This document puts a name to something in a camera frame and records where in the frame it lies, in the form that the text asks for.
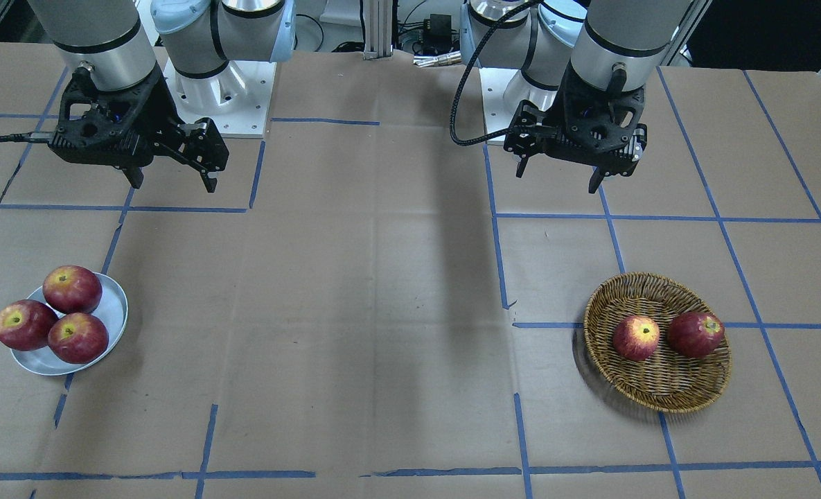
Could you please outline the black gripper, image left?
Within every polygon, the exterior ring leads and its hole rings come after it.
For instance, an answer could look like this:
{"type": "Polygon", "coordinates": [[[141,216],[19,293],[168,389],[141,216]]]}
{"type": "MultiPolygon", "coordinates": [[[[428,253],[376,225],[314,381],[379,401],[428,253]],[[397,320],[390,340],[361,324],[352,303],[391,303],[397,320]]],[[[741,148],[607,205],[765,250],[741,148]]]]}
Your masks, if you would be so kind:
{"type": "Polygon", "coordinates": [[[208,193],[227,166],[229,149],[210,117],[186,123],[179,117],[159,65],[126,89],[103,91],[81,62],[60,100],[58,125],[48,147],[67,162],[111,166],[140,189],[143,168],[168,156],[199,173],[208,193]]]}

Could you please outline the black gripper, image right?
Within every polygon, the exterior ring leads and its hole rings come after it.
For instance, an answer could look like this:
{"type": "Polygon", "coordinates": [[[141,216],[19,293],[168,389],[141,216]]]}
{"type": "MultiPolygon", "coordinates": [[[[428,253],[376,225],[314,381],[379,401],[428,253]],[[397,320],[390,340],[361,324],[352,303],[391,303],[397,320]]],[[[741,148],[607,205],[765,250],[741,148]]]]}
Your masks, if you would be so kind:
{"type": "Polygon", "coordinates": [[[521,179],[529,159],[539,154],[593,167],[590,195],[605,177],[634,174],[647,145],[647,127],[640,123],[645,92],[624,91],[626,82],[622,62],[610,68],[606,89],[589,85],[568,66],[548,110],[521,101],[503,141],[503,149],[517,156],[515,176],[521,179]]]}

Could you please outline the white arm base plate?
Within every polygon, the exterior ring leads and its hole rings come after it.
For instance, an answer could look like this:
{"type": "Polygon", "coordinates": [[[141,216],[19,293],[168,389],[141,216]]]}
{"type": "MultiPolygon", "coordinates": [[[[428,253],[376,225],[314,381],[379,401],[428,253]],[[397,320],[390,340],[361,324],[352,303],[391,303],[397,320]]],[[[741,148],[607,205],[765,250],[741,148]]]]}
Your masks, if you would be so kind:
{"type": "Polygon", "coordinates": [[[484,67],[479,77],[487,133],[507,128],[521,101],[529,100],[543,110],[555,98],[554,91],[528,82],[519,69],[484,67]]]}
{"type": "Polygon", "coordinates": [[[164,79],[183,121],[211,118],[224,138],[262,139],[276,67],[271,62],[230,61],[217,75],[189,78],[168,61],[164,79]]]}

